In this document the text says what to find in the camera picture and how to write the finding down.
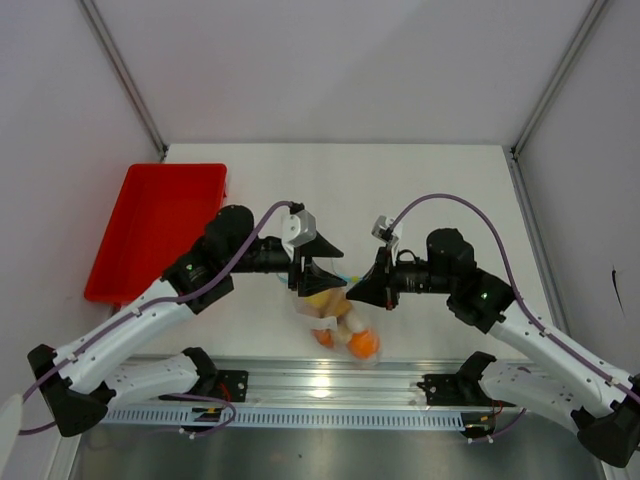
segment orange fruit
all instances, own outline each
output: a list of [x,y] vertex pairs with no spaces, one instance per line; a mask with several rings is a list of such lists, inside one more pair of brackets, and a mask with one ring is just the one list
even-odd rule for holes
[[347,348],[354,357],[366,360],[380,349],[380,337],[373,329],[368,328],[360,333],[354,333],[347,343]]
[[331,336],[331,330],[311,330],[311,333],[320,345],[327,348],[333,348],[333,337]]

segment red plastic bin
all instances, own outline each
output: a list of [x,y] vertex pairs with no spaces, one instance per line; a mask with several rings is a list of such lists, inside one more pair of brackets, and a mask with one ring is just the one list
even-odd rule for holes
[[222,206],[222,164],[129,167],[84,297],[130,303],[204,233]]

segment purple cable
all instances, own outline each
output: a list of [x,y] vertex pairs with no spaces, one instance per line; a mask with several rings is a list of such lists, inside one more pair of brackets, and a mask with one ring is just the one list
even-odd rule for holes
[[207,435],[211,435],[212,433],[216,433],[216,432],[218,432],[220,430],[224,430],[238,416],[238,410],[236,410],[236,407],[233,405],[233,403],[227,402],[226,400],[222,400],[221,398],[210,398],[210,397],[204,397],[202,395],[191,395],[189,393],[174,393],[171,396],[174,397],[174,398],[180,399],[180,400],[189,400],[189,401],[192,401],[192,402],[193,401],[196,401],[196,402],[211,402],[211,401],[213,401],[215,403],[219,403],[221,405],[224,405],[227,408],[230,408],[231,412],[233,412],[229,418],[227,418],[224,422],[220,423],[219,425],[216,425],[215,427],[209,428],[208,430],[205,430],[204,432],[198,432],[198,433],[192,434],[194,437],[206,437]]
[[[468,202],[464,198],[460,198],[460,197],[458,197],[456,195],[450,195],[448,193],[432,193],[430,195],[424,195],[422,197],[419,197],[419,198],[415,199],[413,202],[411,202],[409,205],[407,205],[407,207],[404,210],[402,210],[400,215],[398,215],[396,217],[396,219],[391,224],[391,227],[389,227],[389,228],[391,230],[393,230],[396,227],[396,225],[398,223],[400,223],[400,221],[402,221],[402,219],[413,209],[413,207],[415,207],[419,203],[425,202],[427,200],[433,200],[433,199],[436,199],[436,198],[444,198],[444,199],[447,199],[447,200],[453,200],[454,202],[461,203],[465,207],[470,208],[471,210],[473,210],[480,218],[482,218],[482,220],[487,225],[487,227],[489,227],[489,230],[491,230],[491,233],[493,234],[493,237],[495,238],[496,243],[498,244],[498,248],[500,249],[500,256],[502,257],[502,262],[504,263],[504,268],[507,271],[507,277],[509,278],[509,283],[511,284],[511,288],[513,289],[513,293],[514,293],[514,295],[516,297],[516,302],[518,303],[518,305],[520,306],[520,308],[522,309],[524,314],[527,316],[527,318],[531,321],[531,323],[540,332],[544,333],[544,331],[546,329],[544,324],[542,322],[540,322],[538,320],[538,318],[533,313],[531,313],[531,311],[527,308],[527,305],[524,303],[524,299],[522,298],[522,295],[520,294],[520,290],[518,290],[518,286],[516,285],[516,280],[515,280],[515,278],[513,276],[513,270],[511,269],[511,264],[509,262],[509,258],[507,257],[507,251],[506,251],[506,249],[504,247],[504,243],[502,242],[502,239],[500,238],[500,235],[498,234],[498,230],[496,230],[496,227],[493,225],[493,223],[491,223],[491,220],[489,220],[489,217],[487,217],[482,212],[482,210],[480,210],[478,207],[473,205],[471,202]],[[545,335],[553,343],[558,345],[562,350],[564,350],[566,353],[571,355],[575,360],[580,362],[583,366],[585,366],[586,368],[591,370],[593,373],[595,373],[596,375],[598,375],[599,377],[604,379],[607,383],[614,385],[618,390],[620,390],[621,392],[625,393],[630,398],[632,398],[635,402],[640,404],[640,396],[638,396],[636,393],[632,392],[631,389],[625,387],[624,385],[622,385],[620,383],[615,383],[614,384],[612,382],[613,377],[611,375],[607,374],[607,372],[605,372],[604,370],[600,369],[599,367],[597,367],[596,365],[591,363],[589,360],[584,358],[582,355],[580,355],[578,352],[573,350],[569,345],[564,343],[562,340],[560,340],[554,334],[546,333]]]
[[522,410],[520,410],[520,413],[516,416],[516,418],[511,420],[503,429],[497,432],[494,432],[493,435],[486,435],[484,437],[475,438],[473,439],[473,441],[468,442],[469,445],[473,445],[474,443],[486,443],[486,442],[489,442],[490,439],[495,440],[496,438],[501,437],[502,435],[509,432],[513,427],[515,427],[516,423],[518,423],[522,418],[524,418],[525,413],[527,413],[527,409],[523,408]]
[[[220,405],[223,405],[225,408],[229,408],[232,412],[232,415],[230,418],[228,418],[227,420],[225,420],[224,422],[222,422],[219,425],[216,425],[215,427],[211,427],[208,428],[207,430],[205,430],[204,432],[193,432],[193,433],[189,433],[189,435],[193,435],[193,438],[200,438],[200,437],[205,437],[208,435],[211,435],[213,433],[216,433],[220,430],[225,429],[226,427],[229,426],[229,424],[231,422],[233,422],[236,417],[238,416],[238,410],[236,409],[236,407],[233,405],[233,403],[228,402],[226,400],[222,400],[221,398],[213,398],[213,397],[205,397],[202,395],[190,395],[187,393],[173,393],[170,395],[173,398],[179,399],[179,400],[189,400],[189,401],[202,401],[202,402],[207,402],[207,403],[218,403]],[[175,427],[165,427],[165,428],[157,428],[155,430],[151,430],[149,432],[145,432],[139,436],[137,436],[136,438],[134,438],[133,440],[129,440],[127,442],[122,442],[122,443],[116,443],[116,442],[112,442],[112,443],[107,443],[107,445],[101,445],[99,447],[93,446],[91,445],[91,442],[89,440],[87,440],[86,442],[86,446],[89,450],[92,451],[101,451],[101,450],[106,450],[112,447],[115,448],[120,448],[120,449],[128,449],[133,447],[136,442],[139,442],[140,440],[142,440],[143,438],[146,437],[150,437],[152,435],[156,435],[158,433],[167,433],[167,432],[171,432],[171,433],[187,433],[186,431],[181,432],[181,430],[176,430]]]
[[[271,218],[271,216],[275,213],[275,211],[280,207],[288,207],[290,205],[291,205],[291,202],[284,201],[284,200],[276,202],[273,205],[271,205],[269,210],[267,210],[267,212],[260,219],[260,221],[258,222],[256,227],[253,229],[253,231],[249,234],[247,239],[244,241],[242,246],[238,249],[236,254],[233,257],[231,257],[231,260],[229,260],[229,263],[227,263],[224,266],[224,268],[222,270],[220,270],[220,272],[215,276],[215,278],[213,280],[211,280],[209,283],[207,283],[206,285],[200,287],[195,292],[191,292],[191,293],[189,293],[187,295],[182,295],[182,296],[177,296],[177,297],[158,297],[158,298],[154,298],[153,300],[149,300],[147,303],[144,303],[143,305],[138,307],[139,311],[142,312],[142,311],[146,310],[147,308],[152,307],[154,305],[157,305],[159,303],[170,303],[170,302],[185,303],[185,302],[189,302],[189,301],[191,301],[191,300],[193,300],[195,298],[198,298],[199,296],[207,293],[209,290],[211,290],[213,287],[215,287],[218,283],[220,283],[224,277],[226,277],[229,273],[231,273],[231,270],[233,269],[233,267],[235,267],[236,263],[238,263],[238,261],[240,261],[240,258],[242,257],[242,255],[244,255],[244,253],[249,249],[249,247],[251,246],[253,241],[258,237],[258,234],[264,228],[264,226],[266,225],[267,221],[269,220],[269,218]],[[106,327],[104,330],[100,331],[94,337],[90,338],[85,343],[83,343],[80,348],[78,348],[76,351],[73,352],[73,355],[76,356],[76,357],[78,355],[81,355],[89,347],[91,347],[98,340],[100,340],[102,337],[107,335],[109,332],[112,332],[113,330],[118,328],[120,325],[122,325],[123,323],[127,322],[128,320],[130,320],[132,318],[136,318],[136,315],[133,312],[129,312],[126,315],[123,315],[117,321],[113,322],[111,325]],[[27,389],[27,391],[24,393],[24,395],[22,395],[22,402],[25,403],[29,399],[29,397],[31,397],[31,395],[33,395],[33,393],[38,388],[40,388],[40,386],[44,382],[49,380],[53,375],[58,373],[60,370],[62,370],[64,367],[66,367],[69,363],[71,363],[71,360],[69,360],[68,358],[65,358],[58,365],[56,365],[51,370],[49,370],[47,373],[45,373],[42,377],[40,377],[33,385],[31,385]],[[37,428],[20,430],[19,435],[35,435],[37,433],[43,432],[43,431],[53,427],[54,425],[55,425],[55,423],[49,423],[47,425],[43,425],[43,426],[37,427]]]

